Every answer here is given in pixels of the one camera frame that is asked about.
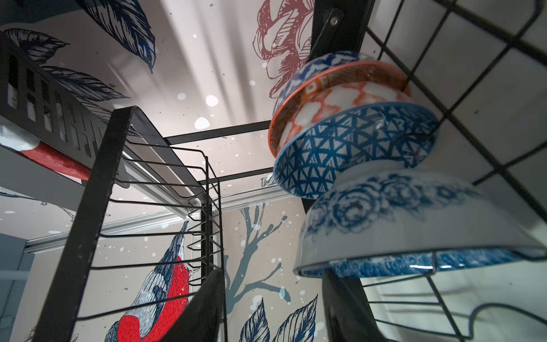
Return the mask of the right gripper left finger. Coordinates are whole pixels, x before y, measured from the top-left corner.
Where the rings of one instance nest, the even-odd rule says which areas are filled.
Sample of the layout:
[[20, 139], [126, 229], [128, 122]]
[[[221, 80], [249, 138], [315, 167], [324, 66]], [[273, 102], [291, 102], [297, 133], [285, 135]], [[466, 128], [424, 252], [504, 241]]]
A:
[[215, 269], [160, 341], [216, 341], [224, 306], [224, 273]]

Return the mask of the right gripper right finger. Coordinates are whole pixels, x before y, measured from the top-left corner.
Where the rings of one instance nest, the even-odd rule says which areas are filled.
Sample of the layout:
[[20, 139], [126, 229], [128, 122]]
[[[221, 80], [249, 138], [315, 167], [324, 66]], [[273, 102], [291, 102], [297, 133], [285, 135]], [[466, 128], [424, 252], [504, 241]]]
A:
[[340, 278], [333, 270], [327, 270], [322, 291], [330, 341], [387, 340], [377, 327], [360, 279]]

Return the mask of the black wire dish rack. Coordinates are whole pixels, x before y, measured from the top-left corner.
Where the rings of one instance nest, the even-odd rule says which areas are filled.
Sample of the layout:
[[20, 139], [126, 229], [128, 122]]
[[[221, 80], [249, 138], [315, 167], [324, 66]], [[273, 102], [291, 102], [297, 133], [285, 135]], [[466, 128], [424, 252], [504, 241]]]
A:
[[[397, 66], [403, 71], [404, 76], [407, 76], [405, 80], [405, 85], [411, 80], [420, 90], [427, 96], [427, 98], [435, 104], [437, 109], [443, 112], [443, 120], [451, 120], [452, 124], [457, 129], [460, 130], [460, 133], [468, 140], [470, 144], [486, 159], [494, 168], [492, 172], [485, 175], [479, 181], [483, 181], [492, 175], [502, 175], [506, 178], [506, 181], [514, 188], [515, 191], [519, 192], [522, 199], [527, 202], [529, 206], [537, 213], [537, 215], [542, 216], [546, 220], [546, 209], [540, 207], [541, 205], [537, 202], [532, 195], [525, 190], [520, 183], [517, 182], [513, 176], [508, 174], [507, 169], [510, 168], [510, 165], [520, 162], [533, 153], [538, 152], [541, 148], [546, 148], [546, 143], [539, 145], [538, 148], [531, 151], [528, 154], [524, 154], [521, 157], [517, 158], [516, 162], [500, 164], [500, 162], [494, 157], [492, 152], [482, 144], [478, 138], [470, 133], [470, 131], [463, 126], [461, 123], [457, 123], [456, 118], [453, 116], [454, 110], [459, 106], [463, 100], [479, 85], [479, 83], [486, 78], [486, 76], [493, 70], [493, 68], [508, 54], [509, 51], [515, 49], [520, 53], [528, 56], [535, 62], [541, 64], [546, 68], [546, 51], [535, 46], [534, 44], [529, 43], [523, 39], [525, 33], [530, 30], [530, 28], [538, 21], [540, 15], [545, 11], [546, 1], [534, 1], [534, 11], [532, 12], [528, 21], [521, 27], [520, 31], [517, 34], [511, 34], [507, 30], [502, 29], [496, 24], [491, 23], [486, 20], [484, 17], [480, 17], [473, 11], [470, 11], [464, 7], [457, 5], [457, 1], [434, 1], [440, 6], [446, 8], [445, 19], [441, 20], [436, 28], [436, 31], [431, 36], [428, 45], [424, 48], [422, 55], [420, 55], [419, 63], [425, 55], [427, 54], [428, 49], [433, 44], [434, 40], [437, 38], [437, 35], [442, 30], [445, 21], [448, 16], [451, 14], [457, 15], [462, 19], [468, 21], [470, 24], [474, 25], [485, 34], [489, 34], [494, 38], [498, 39], [502, 43], [505, 43], [504, 49], [500, 51], [497, 57], [492, 60], [486, 69], [478, 76], [474, 83], [467, 88], [467, 90], [462, 94], [462, 96], [457, 100], [456, 103], [450, 108], [447, 109], [446, 106], [442, 105], [440, 99], [427, 88], [416, 76], [415, 72], [418, 69], [418, 64], [415, 64], [413, 70], [409, 70], [408, 67], [400, 60], [398, 56], [387, 46], [389, 40], [389, 35], [386, 36], [386, 40], [380, 41], [376, 33], [371, 30], [368, 25], [368, 19], [372, 13], [372, 3], [373, 1], [365, 2], [363, 1], [363, 14], [357, 19], [342, 19], [343, 14], [349, 10], [350, 1], [319, 1], [319, 9], [316, 10], [317, 23], [323, 26], [321, 27], [321, 32], [316, 34], [312, 39], [312, 51], [310, 58], [313, 54], [327, 53], [330, 50], [333, 50], [335, 47], [350, 47], [349, 36], [344, 36], [340, 32], [336, 32], [337, 28], [331, 25], [334, 17], [338, 16], [340, 18], [339, 23], [349, 32], [350, 24], [353, 25], [352, 29], [359, 29], [359, 34], [368, 34], [376, 42], [377, 45], [381, 48], [380, 55], [386, 52], [389, 57], [396, 62]], [[40, 319], [38, 320], [36, 330], [34, 332], [34, 337], [32, 341], [71, 341], [71, 337], [74, 332], [75, 324], [78, 320], [84, 320], [84, 318], [78, 318], [78, 313], [80, 311], [81, 302], [85, 292], [85, 287], [88, 282], [89, 274], [92, 269], [92, 261], [96, 251], [96, 246], [100, 237], [100, 233], [103, 226], [104, 217], [106, 214], [106, 209], [108, 203], [111, 201], [111, 191], [116, 180], [116, 175], [118, 172], [118, 167], [120, 166], [122, 154], [125, 149], [126, 138], [132, 121], [132, 117], [135, 115], [140, 115], [145, 117], [144, 112], [136, 106], [129, 108], [122, 108], [117, 110], [115, 117], [111, 119], [106, 128], [103, 144], [100, 149], [97, 151], [98, 154], [95, 157], [95, 162], [92, 165], [93, 169], [91, 171], [91, 177], [88, 185], [86, 185], [83, 197], [78, 207], [75, 221], [71, 228], [71, 231], [68, 235], [67, 243], [64, 247], [64, 252], [61, 255], [60, 262], [58, 264], [57, 271], [54, 275], [52, 285], [49, 289], [48, 296], [46, 298], [43, 310], [41, 312]], [[280, 175], [293, 176], [296, 175], [295, 184], [297, 180], [301, 180], [301, 174], [303, 174], [304, 166], [300, 165], [298, 159], [295, 162], [285, 162], [282, 166], [279, 166], [278, 159], [283, 152], [278, 154], [276, 157], [276, 164], [273, 167], [273, 173], [276, 175], [276, 172]], [[214, 314], [219, 315], [218, 317], [222, 319], [222, 313], [224, 304], [224, 266], [220, 267], [214, 264], [211, 264], [213, 258], [213, 252], [207, 252], [215, 241], [212, 240], [212, 225], [215, 223], [212, 217], [212, 207], [214, 203], [209, 203], [209, 200], [212, 201], [211, 195], [209, 194], [209, 181], [211, 177], [209, 176], [209, 168], [211, 165], [208, 162], [206, 156], [204, 156], [206, 162], [206, 188], [198, 186], [199, 190], [202, 191], [206, 199], [206, 204], [201, 207], [182, 205], [182, 204], [167, 204], [167, 203], [151, 203], [151, 202], [131, 202], [131, 204], [144, 204], [144, 205], [160, 205], [160, 206], [172, 206], [176, 208], [184, 209], [194, 209], [203, 214], [205, 211], [205, 218], [202, 218], [200, 223], [203, 226], [203, 229], [198, 231], [189, 231], [189, 232], [175, 232], [173, 235], [185, 235], [186, 233], [205, 233], [205, 247], [206, 252], [198, 259], [188, 259], [181, 260], [179, 262], [171, 263], [156, 263], [156, 264], [128, 264], [128, 265], [118, 265], [112, 266], [110, 269], [122, 269], [126, 268], [135, 268], [141, 266], [168, 266], [174, 265], [175, 270], [178, 265], [185, 265], [188, 262], [200, 262], [201, 268], [205, 268], [205, 280], [206, 286], [205, 290], [208, 290], [207, 285], [211, 283], [209, 280], [212, 279], [212, 289], [215, 293], [217, 291], [221, 296], [220, 304], [213, 304], [213, 310], [216, 310]], [[118, 309], [117, 311], [105, 312], [95, 316], [88, 317], [89, 319], [95, 319], [103, 316], [114, 315], [118, 312], [126, 312], [131, 309], [139, 309], [141, 307], [148, 308], [148, 306], [155, 306], [156, 304], [167, 304], [174, 303], [176, 305], [180, 304], [179, 302], [183, 299], [191, 299], [192, 297], [203, 294], [197, 292], [189, 292], [187, 294], [182, 294], [179, 296], [174, 296], [172, 298], [164, 298], [156, 301], [149, 301], [137, 306], [129, 306], [126, 308]]]

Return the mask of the blue floral ceramic bowl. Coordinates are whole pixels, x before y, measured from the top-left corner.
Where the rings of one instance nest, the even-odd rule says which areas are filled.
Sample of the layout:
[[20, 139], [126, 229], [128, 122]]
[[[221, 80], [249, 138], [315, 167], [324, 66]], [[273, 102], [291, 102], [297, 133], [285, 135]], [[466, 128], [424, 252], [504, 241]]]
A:
[[545, 245], [468, 182], [380, 160], [342, 172], [311, 206], [293, 270], [370, 278], [545, 258]]

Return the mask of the blue triangle patterned bowl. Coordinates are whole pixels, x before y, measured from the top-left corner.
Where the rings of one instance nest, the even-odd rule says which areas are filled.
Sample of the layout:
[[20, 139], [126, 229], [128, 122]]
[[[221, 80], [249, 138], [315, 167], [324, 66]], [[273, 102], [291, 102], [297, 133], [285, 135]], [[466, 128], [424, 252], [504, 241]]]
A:
[[374, 160], [417, 167], [438, 136], [434, 113], [411, 103], [364, 105], [327, 118], [294, 138], [273, 167], [277, 184], [293, 196], [316, 200], [342, 172]]

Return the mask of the orange patterned ceramic bowl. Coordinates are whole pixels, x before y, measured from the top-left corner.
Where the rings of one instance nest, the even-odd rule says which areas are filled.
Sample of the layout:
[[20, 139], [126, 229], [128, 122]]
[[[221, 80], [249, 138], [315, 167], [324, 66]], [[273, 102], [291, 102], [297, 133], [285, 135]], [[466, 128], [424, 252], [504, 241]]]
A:
[[285, 85], [273, 110], [269, 149], [282, 148], [323, 119], [360, 105], [410, 102], [407, 76], [365, 54], [340, 51], [308, 62]]

